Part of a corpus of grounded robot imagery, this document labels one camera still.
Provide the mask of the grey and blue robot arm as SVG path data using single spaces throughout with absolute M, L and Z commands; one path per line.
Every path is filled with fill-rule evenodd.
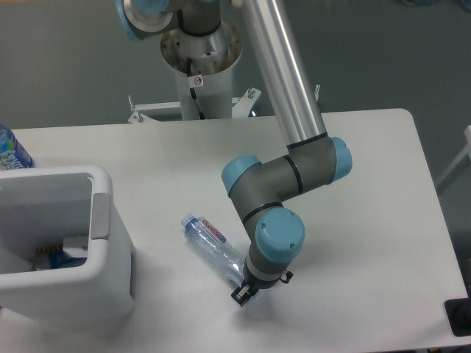
M 241 56 L 238 30 L 223 21 L 219 1 L 117 1 L 131 40 L 161 37 L 160 51 L 176 80 L 185 120 L 229 118 L 232 70 Z M 350 150 L 330 137 L 281 1 L 234 1 L 252 47 L 288 152 L 267 163 L 247 155 L 222 171 L 228 197 L 249 236 L 242 282 L 233 291 L 246 304 L 258 291 L 288 282 L 305 239 L 286 200 L 329 185 L 352 169 Z

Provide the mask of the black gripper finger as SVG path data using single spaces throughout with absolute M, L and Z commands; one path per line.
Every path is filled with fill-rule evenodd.
M 259 290 L 253 288 L 246 282 L 242 282 L 232 293 L 231 298 L 240 306 L 243 307 L 252 298 L 258 294 Z

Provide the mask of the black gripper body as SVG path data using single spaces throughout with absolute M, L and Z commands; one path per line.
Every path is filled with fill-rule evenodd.
M 249 293 L 255 293 L 258 290 L 264 290 L 274 287 L 285 275 L 285 271 L 281 272 L 280 274 L 276 274 L 274 279 L 260 279 L 256 277 L 252 272 L 249 270 L 244 270 L 244 284 L 243 286 L 248 287 Z

